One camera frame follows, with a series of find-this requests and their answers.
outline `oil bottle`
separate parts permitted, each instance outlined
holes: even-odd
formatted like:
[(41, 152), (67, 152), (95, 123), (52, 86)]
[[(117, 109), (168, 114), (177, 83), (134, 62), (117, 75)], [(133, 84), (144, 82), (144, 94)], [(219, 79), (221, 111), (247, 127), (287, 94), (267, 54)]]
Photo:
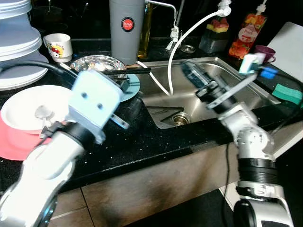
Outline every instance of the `oil bottle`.
[(147, 47), (150, 39), (150, 31), (151, 31), (151, 20), (152, 17), (152, 6), (150, 3), (145, 6), (143, 27), (140, 38), (140, 46), (138, 51), (139, 58), (145, 58), (147, 56)]

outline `white tube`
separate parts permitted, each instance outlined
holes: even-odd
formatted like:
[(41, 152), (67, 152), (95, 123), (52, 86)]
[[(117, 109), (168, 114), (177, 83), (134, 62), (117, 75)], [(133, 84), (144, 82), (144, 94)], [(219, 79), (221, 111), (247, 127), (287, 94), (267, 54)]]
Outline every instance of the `white tube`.
[(169, 78), (169, 91), (170, 91), (171, 95), (174, 94), (174, 89), (172, 87), (172, 81), (171, 81), (171, 63), (172, 63), (172, 59), (174, 57), (174, 54), (175, 54), (178, 46), (186, 38), (186, 36), (188, 36), (189, 33), (191, 33), (196, 27), (198, 27), (204, 21), (208, 20), (209, 18), (211, 18), (213, 16), (223, 14), (223, 12), (224, 12), (224, 10), (220, 9), (220, 10), (214, 12), (214, 13), (209, 14), (208, 16), (204, 17), (203, 19), (199, 20), (194, 26), (192, 26), (187, 32), (184, 33), (184, 35), (179, 39), (179, 41), (176, 43), (175, 47), (172, 49), (172, 52), (171, 52), (170, 57), (169, 57), (169, 65), (168, 65), (168, 69), (167, 69), (167, 74), (168, 74), (168, 78)]
[[(143, 68), (147, 68), (146, 65), (144, 65), (142, 62), (137, 61), (138, 65), (141, 65)], [(161, 83), (155, 78), (155, 76), (153, 75), (152, 72), (150, 72), (150, 76), (153, 79), (153, 81), (156, 83), (156, 85), (158, 85), (158, 87), (168, 96), (170, 96), (169, 92), (161, 85)]]

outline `gray bottle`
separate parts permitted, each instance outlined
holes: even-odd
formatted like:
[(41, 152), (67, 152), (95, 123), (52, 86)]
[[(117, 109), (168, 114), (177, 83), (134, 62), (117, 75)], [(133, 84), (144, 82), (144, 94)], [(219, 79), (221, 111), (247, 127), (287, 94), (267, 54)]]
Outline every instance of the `gray bottle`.
[(145, 0), (109, 0), (112, 57), (135, 64), (140, 44)]

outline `spray bottle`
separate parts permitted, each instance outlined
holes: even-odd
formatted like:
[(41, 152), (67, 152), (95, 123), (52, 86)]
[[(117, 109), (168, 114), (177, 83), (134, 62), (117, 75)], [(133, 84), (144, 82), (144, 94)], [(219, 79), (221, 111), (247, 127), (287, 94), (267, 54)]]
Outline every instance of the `spray bottle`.
[(228, 54), (230, 56), (243, 59), (244, 56), (250, 51), (267, 20), (267, 17), (262, 15), (266, 9), (266, 1), (267, 0), (264, 0), (263, 4), (257, 7), (257, 12), (255, 14), (249, 13), (245, 17), (237, 37), (234, 39), (231, 47), (229, 48)]

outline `stainless steel bowl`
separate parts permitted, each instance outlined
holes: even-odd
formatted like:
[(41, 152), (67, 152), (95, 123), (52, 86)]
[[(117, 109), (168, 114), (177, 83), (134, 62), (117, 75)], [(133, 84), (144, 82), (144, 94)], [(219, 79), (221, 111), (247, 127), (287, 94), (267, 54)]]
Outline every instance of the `stainless steel bowl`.
[[(83, 70), (96, 70), (103, 72), (105, 70), (125, 70), (126, 66), (118, 59), (105, 55), (90, 55), (79, 58), (74, 61), (70, 67), (77, 72)], [(125, 74), (111, 75), (111, 78), (125, 78)]]

